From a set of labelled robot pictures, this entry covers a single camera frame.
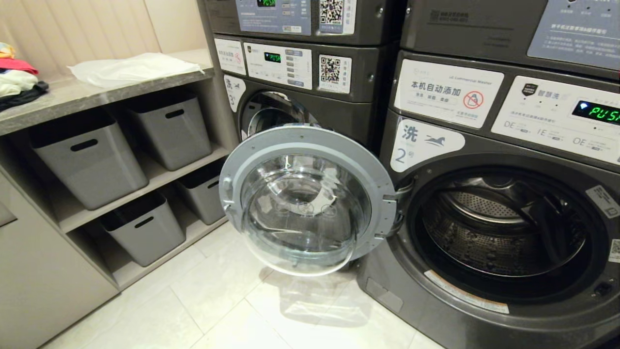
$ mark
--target open washer door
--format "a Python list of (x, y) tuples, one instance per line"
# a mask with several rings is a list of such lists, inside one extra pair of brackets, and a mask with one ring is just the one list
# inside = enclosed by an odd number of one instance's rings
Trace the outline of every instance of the open washer door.
[(298, 276), (328, 274), (370, 252), (396, 216), (394, 185), (379, 160), (310, 125), (242, 142), (224, 164), (219, 198), (259, 259)]

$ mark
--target label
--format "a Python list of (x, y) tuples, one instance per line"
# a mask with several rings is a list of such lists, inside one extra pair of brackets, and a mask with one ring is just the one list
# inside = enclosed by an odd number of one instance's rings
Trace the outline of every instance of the label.
[(348, 94), (352, 67), (351, 58), (319, 55), (319, 89)]
[(620, 206), (603, 186), (595, 186), (586, 190), (585, 193), (603, 211), (607, 218), (612, 219), (620, 216)]
[(390, 165), (396, 172), (465, 146), (462, 134), (423, 122), (401, 118), (396, 128)]
[(394, 107), (479, 129), (503, 77), (496, 71), (403, 60)]
[(463, 291), (462, 289), (459, 289), (456, 286), (444, 280), (441, 276), (437, 275), (437, 273), (432, 270), (427, 271), (426, 273), (424, 273), (424, 275), (426, 275), (426, 277), (430, 281), (433, 281), (433, 283), (441, 287), (444, 291), (446, 291), (447, 293), (450, 293), (451, 295), (453, 295), (454, 297), (457, 297), (458, 299), (462, 301), (465, 301), (474, 306), (487, 309), (487, 310), (491, 310), (494, 312), (499, 312), (502, 314), (510, 314), (510, 311), (508, 310), (508, 304), (506, 303), (489, 301), (487, 299), (475, 296), (469, 292)]
[(355, 32), (357, 0), (321, 0), (319, 31), (351, 35)]
[(249, 76), (312, 89), (312, 50), (247, 42), (244, 48)]
[(243, 32), (311, 35), (311, 0), (235, 0)]
[(612, 110), (620, 94), (517, 76), (491, 131), (620, 165), (620, 125), (577, 112), (590, 103)]
[(241, 75), (246, 74), (246, 61), (243, 58), (241, 42), (215, 38), (215, 49), (218, 51), (219, 65), (222, 70)]
[(609, 261), (612, 263), (620, 263), (620, 240), (611, 241), (611, 251), (609, 251)]
[(246, 91), (246, 82), (243, 79), (235, 78), (234, 76), (224, 75), (224, 85), (226, 86), (226, 92), (228, 93), (228, 103), (231, 106), (233, 112), (237, 112), (239, 101)]
[(549, 1), (528, 56), (618, 70), (620, 0)]

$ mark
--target gray marble countertop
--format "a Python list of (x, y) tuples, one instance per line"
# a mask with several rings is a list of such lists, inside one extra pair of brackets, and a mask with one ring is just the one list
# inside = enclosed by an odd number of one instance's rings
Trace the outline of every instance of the gray marble countertop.
[(109, 89), (83, 83), (73, 77), (53, 81), (50, 82), (48, 93), (36, 101), (0, 112), (0, 135), (9, 134), (84, 109), (99, 107), (140, 94), (213, 77), (213, 68), (204, 66), (202, 68), (204, 74), (201, 71), (193, 71)]

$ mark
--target black cloth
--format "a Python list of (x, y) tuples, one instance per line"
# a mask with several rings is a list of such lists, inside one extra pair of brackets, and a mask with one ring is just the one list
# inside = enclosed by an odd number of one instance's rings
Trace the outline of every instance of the black cloth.
[(32, 102), (46, 94), (48, 88), (50, 88), (50, 85), (44, 81), (39, 81), (28, 91), (22, 91), (20, 94), (16, 94), (15, 96), (0, 97), (0, 112), (5, 111), (10, 107), (21, 106), (22, 104)]

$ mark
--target white tile floor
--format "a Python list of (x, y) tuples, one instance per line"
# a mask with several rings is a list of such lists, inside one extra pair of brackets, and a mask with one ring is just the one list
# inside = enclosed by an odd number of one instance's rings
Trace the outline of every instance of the white tile floor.
[(44, 349), (441, 349), (360, 290), (353, 273), (297, 278), (222, 225)]

